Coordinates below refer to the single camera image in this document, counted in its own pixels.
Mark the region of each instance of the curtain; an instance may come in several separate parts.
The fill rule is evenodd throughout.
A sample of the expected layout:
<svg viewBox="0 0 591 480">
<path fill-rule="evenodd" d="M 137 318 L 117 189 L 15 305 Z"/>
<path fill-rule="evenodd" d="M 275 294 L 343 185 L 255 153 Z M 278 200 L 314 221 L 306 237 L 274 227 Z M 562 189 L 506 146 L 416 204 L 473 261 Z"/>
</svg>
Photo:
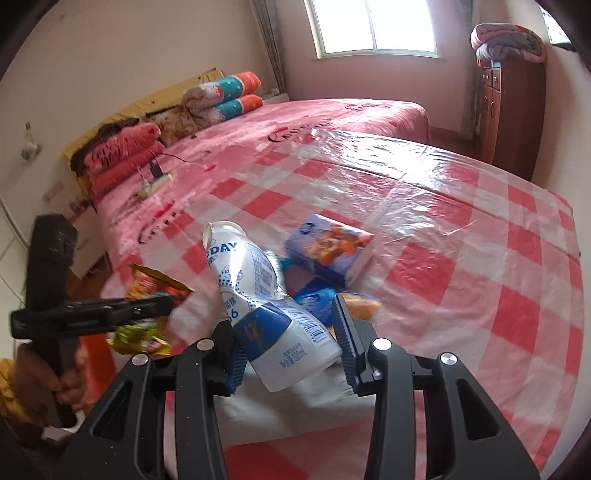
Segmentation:
<svg viewBox="0 0 591 480">
<path fill-rule="evenodd" d="M 456 0 L 462 16 L 462 21 L 465 25 L 466 42 L 470 43 L 470 33 L 474 28 L 472 19 L 473 0 Z M 464 97 L 464 112 L 462 115 L 462 135 L 466 138 L 474 138 L 476 128 L 476 105 L 478 92 L 478 75 L 476 68 L 476 57 L 470 60 L 468 64 L 467 79 L 466 79 L 466 95 Z"/>
<path fill-rule="evenodd" d="M 285 73 L 281 62 L 281 36 L 279 34 L 279 22 L 277 21 L 277 10 L 275 0 L 252 0 L 256 19 L 261 27 L 267 53 L 271 60 L 271 66 L 277 80 L 279 93 L 287 92 L 285 85 Z"/>
</svg>

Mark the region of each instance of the rolled blanket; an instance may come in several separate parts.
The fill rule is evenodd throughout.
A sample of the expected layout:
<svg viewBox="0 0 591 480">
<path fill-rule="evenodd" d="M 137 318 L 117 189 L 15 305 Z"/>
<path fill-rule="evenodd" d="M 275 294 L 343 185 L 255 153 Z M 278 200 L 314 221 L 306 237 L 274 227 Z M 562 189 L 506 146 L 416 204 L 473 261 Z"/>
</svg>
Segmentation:
<svg viewBox="0 0 591 480">
<path fill-rule="evenodd" d="M 160 129 L 151 122 L 125 127 L 121 132 L 95 147 L 85 157 L 86 170 L 89 174 L 97 174 L 106 170 L 121 160 L 149 147 L 159 136 Z"/>
<path fill-rule="evenodd" d="M 181 104 L 195 115 L 197 111 L 253 93 L 261 81 L 252 72 L 242 72 L 215 82 L 200 83 L 185 92 Z"/>
<path fill-rule="evenodd" d="M 252 112 L 260 107 L 262 107 L 261 97 L 258 95 L 245 95 L 229 102 L 220 103 L 220 105 L 203 108 L 192 115 L 195 123 L 200 128 L 207 128 L 221 124 L 243 113 Z"/>
<path fill-rule="evenodd" d="M 138 123 L 139 118 L 126 118 L 112 124 L 101 125 L 96 135 L 74 152 L 70 159 L 70 169 L 76 173 L 77 177 L 84 176 L 86 174 L 84 159 L 94 148 L 106 141 L 109 137 L 121 132 L 125 127 L 132 127 Z"/>
<path fill-rule="evenodd" d="M 505 60 L 520 57 L 533 63 L 544 63 L 547 58 L 542 39 L 533 31 L 509 23 L 477 25 L 470 36 L 472 48 L 481 60 Z"/>
<path fill-rule="evenodd" d="M 164 146 L 162 143 L 153 141 L 147 148 L 143 148 L 129 158 L 123 159 L 108 170 L 101 171 L 98 174 L 89 175 L 94 199 L 98 201 L 103 198 L 117 185 L 136 173 L 138 167 L 143 167 L 147 162 L 160 155 L 163 151 Z"/>
</svg>

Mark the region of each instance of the yellow sleeve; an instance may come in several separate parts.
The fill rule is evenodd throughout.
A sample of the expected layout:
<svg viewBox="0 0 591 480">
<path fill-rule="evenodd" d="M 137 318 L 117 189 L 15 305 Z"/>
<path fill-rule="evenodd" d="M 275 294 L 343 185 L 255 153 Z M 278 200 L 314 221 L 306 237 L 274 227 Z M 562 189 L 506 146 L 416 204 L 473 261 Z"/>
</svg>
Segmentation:
<svg viewBox="0 0 591 480">
<path fill-rule="evenodd" d="M 0 359 L 0 415 L 15 423 L 32 423 L 39 427 L 46 422 L 39 415 L 28 413 L 14 395 L 11 384 L 11 372 L 14 360 Z"/>
</svg>

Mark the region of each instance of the snack box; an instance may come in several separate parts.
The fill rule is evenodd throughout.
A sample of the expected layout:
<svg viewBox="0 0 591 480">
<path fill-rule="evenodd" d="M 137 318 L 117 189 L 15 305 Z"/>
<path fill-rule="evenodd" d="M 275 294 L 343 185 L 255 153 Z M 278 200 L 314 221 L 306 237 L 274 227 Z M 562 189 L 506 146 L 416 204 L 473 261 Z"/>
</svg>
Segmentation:
<svg viewBox="0 0 591 480">
<path fill-rule="evenodd" d="M 372 256 L 374 236 L 313 214 L 285 242 L 290 258 L 329 282 L 348 287 Z"/>
</svg>

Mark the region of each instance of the blue package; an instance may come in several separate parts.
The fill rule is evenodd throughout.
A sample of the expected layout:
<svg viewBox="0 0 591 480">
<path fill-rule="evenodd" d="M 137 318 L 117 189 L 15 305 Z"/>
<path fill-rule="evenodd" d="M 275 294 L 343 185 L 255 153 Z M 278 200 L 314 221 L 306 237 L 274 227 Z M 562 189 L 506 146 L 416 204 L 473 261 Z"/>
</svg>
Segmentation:
<svg viewBox="0 0 591 480">
<path fill-rule="evenodd" d="M 374 236 L 313 214 L 285 242 L 290 258 L 338 287 L 354 282 L 372 255 Z"/>
<path fill-rule="evenodd" d="M 314 278 L 298 291 L 293 299 L 314 315 L 322 324 L 332 327 L 332 301 L 338 291 L 321 278 Z"/>
</svg>

